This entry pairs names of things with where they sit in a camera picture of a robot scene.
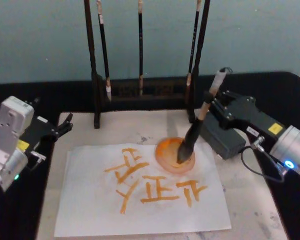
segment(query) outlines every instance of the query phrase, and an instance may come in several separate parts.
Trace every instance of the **chinese character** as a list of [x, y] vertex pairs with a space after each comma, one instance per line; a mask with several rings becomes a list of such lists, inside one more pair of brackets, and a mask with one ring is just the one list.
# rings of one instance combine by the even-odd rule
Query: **chinese character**
[[191, 190], [192, 190], [194, 199], [197, 202], [199, 201], [199, 193], [208, 187], [208, 186], [201, 186], [201, 187], [197, 188], [197, 183], [198, 183], [197, 180], [189, 180], [189, 181], [184, 181], [184, 182], [177, 182], [175, 184], [177, 188], [185, 187], [183, 189], [183, 193], [186, 198], [186, 202], [190, 208], [192, 206], [192, 200], [190, 197], [190, 190], [189, 190], [189, 188], [186, 188], [186, 186], [191, 186]]
[[144, 203], [150, 203], [150, 202], [157, 202], [160, 200], [176, 200], [179, 198], [179, 196], [162, 196], [163, 191], [172, 191], [171, 188], [167, 187], [162, 187], [160, 184], [160, 180], [166, 179], [165, 176], [142, 176], [144, 179], [150, 179], [150, 180], [155, 180], [155, 185], [156, 185], [156, 195], [157, 197], [152, 197], [151, 194], [151, 185], [150, 182], [146, 182], [145, 187], [146, 187], [146, 194], [148, 198], [142, 198], [140, 201]]
[[122, 192], [120, 192], [118, 190], [115, 190], [118, 194], [120, 194], [123, 197], [123, 203], [122, 203], [121, 210], [120, 210], [121, 214], [125, 214], [126, 213], [126, 208], [127, 208], [128, 200], [129, 200], [132, 192], [137, 187], [138, 183], [139, 183], [139, 180], [135, 181], [134, 184], [129, 188], [129, 190], [128, 190], [128, 192], [126, 194], [124, 194], [124, 193], [122, 193]]
[[[125, 152], [129, 152], [130, 155], [132, 156], [133, 160], [136, 162], [138, 159], [142, 158], [142, 156], [135, 156], [134, 155], [134, 152], [137, 152], [136, 149], [134, 148], [124, 148], [122, 149], [122, 153], [125, 153]], [[123, 168], [123, 167], [127, 167], [128, 169], [125, 171], [125, 173], [123, 175], [120, 175], [120, 173], [118, 171], [115, 171], [114, 174], [118, 180], [118, 184], [122, 184], [126, 179], [127, 177], [129, 177], [131, 174], [133, 174], [135, 171], [141, 169], [141, 168], [144, 168], [146, 166], [149, 165], [148, 162], [140, 162], [134, 166], [131, 166], [130, 163], [129, 163], [129, 160], [128, 160], [128, 156], [126, 155], [123, 155], [123, 158], [124, 158], [124, 163], [119, 165], [119, 166], [114, 166], [114, 167], [111, 167], [111, 168], [108, 168], [106, 170], [104, 170], [106, 173], [108, 172], [111, 172], [111, 171], [114, 171], [114, 170], [117, 170], [117, 169], [120, 169], [120, 168]]]

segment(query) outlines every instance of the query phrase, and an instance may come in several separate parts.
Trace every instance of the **white table surface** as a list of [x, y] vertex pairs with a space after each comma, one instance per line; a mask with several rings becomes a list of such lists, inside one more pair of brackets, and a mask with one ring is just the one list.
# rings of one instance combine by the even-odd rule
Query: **white table surface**
[[[68, 113], [62, 113], [63, 122]], [[54, 239], [67, 151], [84, 145], [148, 144], [165, 137], [184, 137], [190, 127], [184, 110], [118, 111], [101, 114], [101, 128], [94, 129], [93, 113], [74, 113], [73, 129], [55, 144], [37, 233], [38, 240]], [[252, 151], [244, 154], [247, 164], [260, 171]], [[215, 154], [231, 226], [230, 230], [80, 237], [80, 240], [284, 240], [287, 239], [278, 211], [265, 180], [248, 171], [240, 158], [222, 160]]]

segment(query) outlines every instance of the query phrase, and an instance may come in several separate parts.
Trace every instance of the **white paper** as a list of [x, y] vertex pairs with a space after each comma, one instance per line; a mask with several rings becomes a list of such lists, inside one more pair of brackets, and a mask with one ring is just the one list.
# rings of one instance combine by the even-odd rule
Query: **white paper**
[[[136, 149], [134, 160], [129, 151]], [[213, 153], [206, 143], [196, 144], [194, 168], [184, 176], [168, 173], [156, 162], [154, 145], [117, 144], [81, 146], [69, 152], [55, 225], [55, 237], [110, 236], [134, 234], [164, 234], [203, 232], [230, 229], [231, 223], [223, 188], [217, 173]], [[123, 183], [118, 179], [130, 167], [144, 166], [130, 174]], [[108, 170], [122, 165], [117, 170]], [[170, 191], [161, 191], [162, 197], [178, 197], [142, 203], [148, 199], [146, 183], [151, 197], [157, 197], [156, 180], [144, 176], [162, 176], [159, 183]], [[196, 201], [188, 185], [176, 183], [196, 180], [196, 188], [207, 186], [198, 193]], [[122, 214], [124, 197], [135, 184]], [[192, 206], [189, 207], [184, 188], [189, 189]]]

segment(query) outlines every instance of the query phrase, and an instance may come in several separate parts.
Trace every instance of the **black table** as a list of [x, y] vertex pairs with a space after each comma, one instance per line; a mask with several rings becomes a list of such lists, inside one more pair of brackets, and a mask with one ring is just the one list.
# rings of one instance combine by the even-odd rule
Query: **black table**
[[[200, 96], [204, 90], [209, 89], [213, 77], [199, 77], [195, 91], [196, 107], [202, 104]], [[91, 86], [91, 81], [0, 84], [0, 103], [9, 96], [22, 100], [40, 97], [41, 102], [35, 114], [57, 124], [61, 112], [94, 111]], [[233, 74], [226, 77], [221, 90], [254, 96], [260, 110], [286, 126], [293, 125], [300, 129], [300, 78], [292, 73]], [[157, 102], [149, 101], [144, 106], [135, 104], [134, 109], [132, 105], [117, 103], [106, 110], [180, 108], [173, 102], [158, 106]], [[23, 171], [20, 178], [8, 189], [5, 200], [0, 205], [0, 239], [28, 240], [36, 237], [53, 145], [46, 143], [39, 151], [47, 156], [47, 160], [31, 174]], [[274, 174], [269, 161], [261, 154], [257, 153], [256, 156], [263, 172]], [[300, 176], [291, 171], [285, 177], [285, 183], [267, 183], [288, 237], [300, 240]]]

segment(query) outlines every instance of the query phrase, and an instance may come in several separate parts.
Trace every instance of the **blue-gray wall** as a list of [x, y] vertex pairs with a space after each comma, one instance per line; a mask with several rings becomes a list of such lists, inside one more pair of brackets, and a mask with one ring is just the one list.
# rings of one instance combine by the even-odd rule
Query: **blue-gray wall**
[[[138, 0], [103, 0], [112, 79], [139, 75]], [[195, 0], [143, 0], [144, 77], [185, 76]], [[200, 74], [300, 75], [300, 0], [212, 0]], [[90, 1], [97, 71], [104, 64], [95, 1]], [[0, 83], [88, 80], [82, 0], [0, 0]]]

